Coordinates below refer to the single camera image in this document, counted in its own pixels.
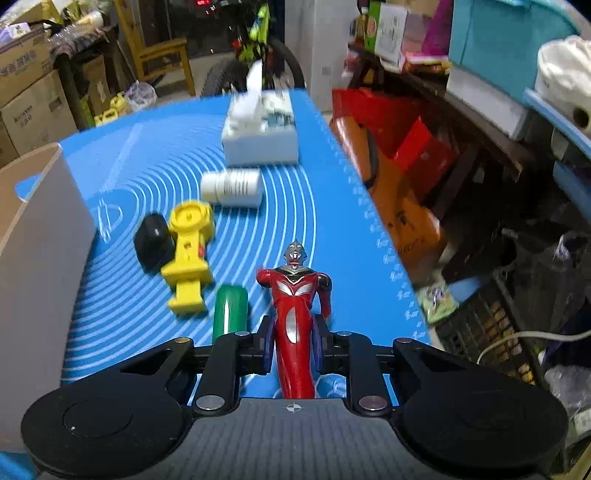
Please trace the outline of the green cylindrical bottle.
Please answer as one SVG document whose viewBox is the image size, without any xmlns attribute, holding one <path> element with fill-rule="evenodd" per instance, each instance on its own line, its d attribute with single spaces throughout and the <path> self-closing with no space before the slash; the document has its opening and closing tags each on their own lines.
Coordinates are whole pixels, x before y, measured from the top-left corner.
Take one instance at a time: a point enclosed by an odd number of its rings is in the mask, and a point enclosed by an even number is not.
<svg viewBox="0 0 591 480">
<path fill-rule="evenodd" d="M 215 296 L 212 342 L 228 333 L 249 330 L 249 296 L 245 287 L 224 284 Z"/>
</svg>

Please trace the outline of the red Ultraman figure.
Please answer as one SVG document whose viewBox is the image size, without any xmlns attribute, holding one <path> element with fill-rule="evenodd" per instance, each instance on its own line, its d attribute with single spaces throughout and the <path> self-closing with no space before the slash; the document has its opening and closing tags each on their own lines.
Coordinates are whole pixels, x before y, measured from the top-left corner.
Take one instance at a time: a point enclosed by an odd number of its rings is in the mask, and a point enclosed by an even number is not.
<svg viewBox="0 0 591 480">
<path fill-rule="evenodd" d="M 304 265 L 307 252 L 300 242 L 291 242 L 283 257 L 283 265 L 260 269 L 256 281 L 270 290 L 271 303 L 276 311 L 274 341 L 283 397 L 313 399 L 311 308 L 318 298 L 322 318 L 329 319 L 332 314 L 332 279 L 328 274 Z"/>
</svg>

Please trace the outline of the black earbuds case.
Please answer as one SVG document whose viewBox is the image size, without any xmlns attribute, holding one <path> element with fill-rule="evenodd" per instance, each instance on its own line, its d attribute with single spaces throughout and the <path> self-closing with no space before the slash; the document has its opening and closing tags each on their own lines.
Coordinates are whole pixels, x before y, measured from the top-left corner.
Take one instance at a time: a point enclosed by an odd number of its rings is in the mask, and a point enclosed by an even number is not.
<svg viewBox="0 0 591 480">
<path fill-rule="evenodd" d="M 145 273 L 153 274 L 174 259 L 175 241 L 162 214 L 146 215 L 133 238 L 137 260 Z"/>
</svg>

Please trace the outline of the yellow plastic toy launcher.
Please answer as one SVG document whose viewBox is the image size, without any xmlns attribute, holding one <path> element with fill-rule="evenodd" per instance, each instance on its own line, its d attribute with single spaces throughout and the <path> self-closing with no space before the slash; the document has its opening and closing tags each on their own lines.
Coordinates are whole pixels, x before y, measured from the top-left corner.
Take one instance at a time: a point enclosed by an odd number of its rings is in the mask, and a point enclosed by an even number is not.
<svg viewBox="0 0 591 480">
<path fill-rule="evenodd" d="M 211 205 L 197 200 L 176 205 L 170 214 L 169 231 L 175 240 L 174 258 L 160 269 L 162 278 L 174 290 L 169 309 L 176 315 L 204 312 L 201 290 L 213 281 L 205 259 L 206 243 L 214 235 Z"/>
</svg>

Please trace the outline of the beige plastic storage bin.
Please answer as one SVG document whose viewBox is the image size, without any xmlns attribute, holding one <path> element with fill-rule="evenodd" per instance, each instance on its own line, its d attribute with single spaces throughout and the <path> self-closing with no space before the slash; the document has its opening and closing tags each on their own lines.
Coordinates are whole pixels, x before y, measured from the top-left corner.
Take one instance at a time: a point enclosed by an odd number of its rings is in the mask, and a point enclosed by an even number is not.
<svg viewBox="0 0 591 480">
<path fill-rule="evenodd" d="M 95 224 L 60 144 L 1 170 L 1 448 L 23 452 L 27 408 L 60 384 Z"/>
</svg>

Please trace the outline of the blue silicone baking mat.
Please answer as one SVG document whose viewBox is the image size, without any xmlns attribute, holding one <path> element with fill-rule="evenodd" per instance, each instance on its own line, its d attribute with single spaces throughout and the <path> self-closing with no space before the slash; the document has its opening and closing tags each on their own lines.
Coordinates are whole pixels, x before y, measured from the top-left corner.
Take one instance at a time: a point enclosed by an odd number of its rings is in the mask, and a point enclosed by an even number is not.
<svg viewBox="0 0 591 480">
<path fill-rule="evenodd" d="M 68 331 L 59 386 L 25 411 L 20 434 L 43 479 L 434 479 L 396 423 L 346 408 L 346 378 L 315 370 L 313 399 L 287 399 L 277 371 L 270 290 L 256 273 L 284 264 L 291 242 L 304 265 L 332 279 L 334 333 L 375 346 L 390 397 L 398 360 L 428 335 L 400 254 L 348 157 L 311 98 L 290 92 L 300 157 L 263 165 L 259 208 L 211 205 L 206 310 L 176 315 L 160 270 L 145 273 L 133 238 L 142 219 L 200 199 L 204 173 L 229 169 L 221 144 L 228 98 L 170 104 L 58 144 L 95 224 Z M 273 319 L 273 363 L 242 377 L 238 407 L 197 416 L 192 402 L 211 347 L 221 285 L 249 296 L 248 332 Z"/>
</svg>

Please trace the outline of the white pill bottle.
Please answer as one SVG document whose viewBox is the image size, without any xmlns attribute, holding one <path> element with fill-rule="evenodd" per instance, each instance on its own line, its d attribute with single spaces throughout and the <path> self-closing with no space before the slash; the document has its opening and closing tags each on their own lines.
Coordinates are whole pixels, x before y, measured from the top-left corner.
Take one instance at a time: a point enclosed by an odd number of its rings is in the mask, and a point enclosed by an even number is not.
<svg viewBox="0 0 591 480">
<path fill-rule="evenodd" d="M 259 208 L 263 174 L 259 169 L 226 169 L 201 176 L 200 199 L 222 207 Z"/>
</svg>

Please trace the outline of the white tissue box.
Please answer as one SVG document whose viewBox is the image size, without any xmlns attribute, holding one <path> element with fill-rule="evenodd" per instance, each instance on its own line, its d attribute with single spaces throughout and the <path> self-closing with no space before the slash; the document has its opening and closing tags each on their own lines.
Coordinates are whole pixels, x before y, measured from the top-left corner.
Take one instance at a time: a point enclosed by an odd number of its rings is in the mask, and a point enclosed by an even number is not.
<svg viewBox="0 0 591 480">
<path fill-rule="evenodd" d="M 245 93 L 230 96 L 221 144 L 228 168 L 298 162 L 300 150 L 290 92 L 263 89 L 262 61 L 249 69 Z"/>
</svg>

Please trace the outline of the yellow toy vehicle on floor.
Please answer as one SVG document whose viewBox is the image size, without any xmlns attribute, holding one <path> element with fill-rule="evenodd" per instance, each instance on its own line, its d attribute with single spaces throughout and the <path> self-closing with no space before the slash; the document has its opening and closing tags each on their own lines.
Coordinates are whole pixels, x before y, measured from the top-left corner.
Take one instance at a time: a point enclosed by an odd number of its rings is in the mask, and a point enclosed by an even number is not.
<svg viewBox="0 0 591 480">
<path fill-rule="evenodd" d="M 103 113 L 94 117 L 94 124 L 96 127 L 111 123 L 119 118 L 122 118 L 131 113 L 126 98 L 122 92 L 119 92 L 110 100 L 110 106 Z"/>
</svg>

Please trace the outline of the wooden chair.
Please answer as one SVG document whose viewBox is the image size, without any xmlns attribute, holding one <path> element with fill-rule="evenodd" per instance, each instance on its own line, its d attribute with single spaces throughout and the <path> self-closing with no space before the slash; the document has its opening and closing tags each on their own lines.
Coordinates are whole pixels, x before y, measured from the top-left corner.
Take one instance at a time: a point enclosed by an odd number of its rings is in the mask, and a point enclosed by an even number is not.
<svg viewBox="0 0 591 480">
<path fill-rule="evenodd" d="M 197 96 L 188 58 L 187 40 L 174 38 L 145 46 L 128 3 L 115 0 L 114 7 L 132 56 L 137 79 L 147 83 L 173 71 L 182 70 L 188 93 L 191 97 Z"/>
</svg>

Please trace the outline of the white freezer cabinet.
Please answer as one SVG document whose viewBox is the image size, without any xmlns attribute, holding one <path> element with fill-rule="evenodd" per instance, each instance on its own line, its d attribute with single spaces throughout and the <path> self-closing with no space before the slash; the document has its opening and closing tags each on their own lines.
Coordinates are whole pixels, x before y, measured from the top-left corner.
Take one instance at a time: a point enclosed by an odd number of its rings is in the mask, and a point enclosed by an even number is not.
<svg viewBox="0 0 591 480">
<path fill-rule="evenodd" d="M 346 85 L 349 26 L 359 15 L 353 0 L 287 1 L 284 40 L 304 72 L 308 94 L 318 110 L 332 110 L 332 90 Z"/>
</svg>

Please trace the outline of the green white carton box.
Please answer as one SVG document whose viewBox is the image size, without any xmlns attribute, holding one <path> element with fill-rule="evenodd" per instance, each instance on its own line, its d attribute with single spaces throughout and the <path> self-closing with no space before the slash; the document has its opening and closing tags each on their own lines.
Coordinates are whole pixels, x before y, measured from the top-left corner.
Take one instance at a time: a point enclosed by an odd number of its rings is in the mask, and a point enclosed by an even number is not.
<svg viewBox="0 0 591 480">
<path fill-rule="evenodd" d="M 399 5 L 370 2 L 365 50 L 400 69 L 405 58 L 402 48 L 408 14 L 408 10 Z"/>
</svg>

